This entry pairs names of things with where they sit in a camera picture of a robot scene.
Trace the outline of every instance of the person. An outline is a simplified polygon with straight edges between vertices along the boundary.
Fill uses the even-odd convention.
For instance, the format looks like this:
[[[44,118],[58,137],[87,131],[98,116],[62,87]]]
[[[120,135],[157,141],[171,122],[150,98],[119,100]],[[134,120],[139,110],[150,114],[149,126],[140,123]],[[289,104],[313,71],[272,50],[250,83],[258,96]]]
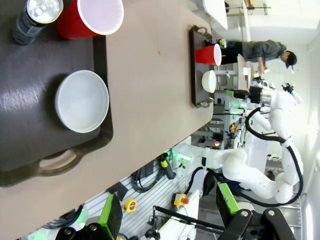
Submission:
[[[241,54],[246,62],[258,63],[260,74],[268,69],[266,62],[279,58],[285,63],[286,68],[292,67],[297,63],[297,56],[287,50],[287,47],[281,42],[268,41],[228,41],[227,47],[221,49],[221,64],[233,64],[238,62],[238,54]]]

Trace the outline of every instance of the gray shirt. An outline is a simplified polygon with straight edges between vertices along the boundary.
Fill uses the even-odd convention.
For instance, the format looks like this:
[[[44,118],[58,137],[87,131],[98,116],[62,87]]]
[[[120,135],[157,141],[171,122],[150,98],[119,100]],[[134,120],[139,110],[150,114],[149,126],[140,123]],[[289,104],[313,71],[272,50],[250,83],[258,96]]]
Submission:
[[[243,57],[246,61],[257,62],[261,57],[263,62],[277,59],[287,49],[281,42],[268,41],[244,41],[242,43]]]

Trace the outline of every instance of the workbench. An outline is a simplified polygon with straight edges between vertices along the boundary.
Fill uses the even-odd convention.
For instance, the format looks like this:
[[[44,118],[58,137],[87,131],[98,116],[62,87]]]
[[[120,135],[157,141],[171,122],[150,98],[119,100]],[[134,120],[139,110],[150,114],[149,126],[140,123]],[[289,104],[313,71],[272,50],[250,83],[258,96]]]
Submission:
[[[209,25],[171,0],[123,0],[121,28],[106,37],[114,137],[72,170],[0,188],[0,239],[16,239],[82,204],[204,124],[191,103],[188,30]]]

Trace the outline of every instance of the black can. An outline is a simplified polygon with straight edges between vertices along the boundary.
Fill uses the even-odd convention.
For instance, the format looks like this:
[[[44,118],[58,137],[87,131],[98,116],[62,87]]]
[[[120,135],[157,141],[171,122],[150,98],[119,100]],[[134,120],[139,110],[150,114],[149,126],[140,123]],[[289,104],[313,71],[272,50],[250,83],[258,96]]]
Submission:
[[[54,14],[52,16],[49,16],[46,21],[44,22],[40,22],[37,21],[36,18],[38,17],[38,15],[36,16],[32,16],[32,12],[35,12],[34,8],[30,9],[30,2],[34,2],[35,0],[28,0],[24,6],[24,10],[21,13],[21,15],[18,17],[14,28],[13,28],[13,39],[14,41],[19,44],[19,45],[28,45],[31,44],[36,37],[41,33],[41,31],[43,29],[45,29],[45,27],[54,22],[58,16],[60,15],[60,13],[62,12],[63,9],[63,1],[62,0],[56,0],[56,3],[59,6],[59,10],[56,12],[53,12]],[[42,14],[46,14],[45,11],[50,10],[49,7],[44,10],[41,9],[42,6],[44,6],[44,4],[48,2],[47,0],[43,0],[42,2],[40,1],[38,6],[37,6],[37,10],[39,9],[39,11],[41,11]]]

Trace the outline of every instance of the black tray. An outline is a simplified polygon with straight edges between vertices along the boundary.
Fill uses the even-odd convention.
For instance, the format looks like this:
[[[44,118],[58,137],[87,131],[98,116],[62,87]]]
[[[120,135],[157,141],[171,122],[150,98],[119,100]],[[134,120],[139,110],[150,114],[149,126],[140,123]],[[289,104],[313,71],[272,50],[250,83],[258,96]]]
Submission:
[[[76,166],[81,158],[113,137],[111,108],[102,125],[89,133],[67,129],[55,110],[63,79],[91,70],[107,81],[106,37],[67,41],[54,24],[28,46],[13,42],[12,29],[25,0],[2,0],[0,7],[0,186],[33,176],[53,176]],[[71,150],[75,158],[56,169],[40,161]]]
[[[190,47],[190,69],[191,69],[191,100],[197,108],[208,108],[213,99],[210,93],[204,90],[201,84],[202,76],[205,72],[211,70],[209,64],[196,63],[196,49],[205,46],[204,41],[211,39],[205,27],[194,25],[189,30],[189,47]]]

